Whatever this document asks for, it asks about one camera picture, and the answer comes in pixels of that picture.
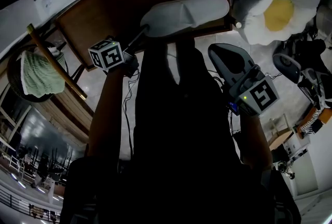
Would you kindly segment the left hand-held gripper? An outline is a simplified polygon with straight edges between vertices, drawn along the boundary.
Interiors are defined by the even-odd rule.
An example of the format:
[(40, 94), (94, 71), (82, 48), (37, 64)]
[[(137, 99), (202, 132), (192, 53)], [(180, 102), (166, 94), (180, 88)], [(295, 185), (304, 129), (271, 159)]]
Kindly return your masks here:
[(127, 70), (125, 75), (132, 77), (139, 68), (135, 50), (148, 31), (149, 25), (141, 26), (123, 50), (118, 41), (102, 40), (96, 43), (88, 49), (94, 66), (105, 72), (112, 71), (119, 66), (124, 66)]

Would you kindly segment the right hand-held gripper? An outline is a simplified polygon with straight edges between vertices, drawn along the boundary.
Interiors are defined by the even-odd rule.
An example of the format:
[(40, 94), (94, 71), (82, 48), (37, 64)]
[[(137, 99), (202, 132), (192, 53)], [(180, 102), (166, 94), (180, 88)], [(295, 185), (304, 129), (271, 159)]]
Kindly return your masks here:
[(270, 76), (262, 77), (260, 66), (255, 64), (242, 83), (229, 91), (229, 109), (239, 115), (258, 116), (272, 106), (279, 95)]

